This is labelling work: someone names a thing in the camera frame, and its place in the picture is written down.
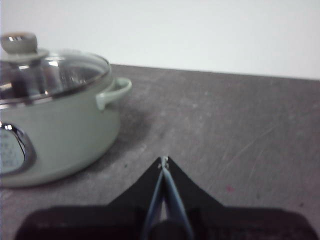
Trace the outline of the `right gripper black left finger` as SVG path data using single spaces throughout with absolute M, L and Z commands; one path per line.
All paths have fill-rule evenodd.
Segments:
M 137 240 L 158 177 L 157 158 L 138 180 L 108 204 L 60 205 L 38 209 L 22 222 L 16 240 Z

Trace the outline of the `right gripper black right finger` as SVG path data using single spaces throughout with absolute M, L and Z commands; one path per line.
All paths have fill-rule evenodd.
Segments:
M 164 170 L 170 173 L 175 196 L 196 240 L 318 240 L 301 214 L 281 208 L 227 206 L 194 183 L 168 156 Z

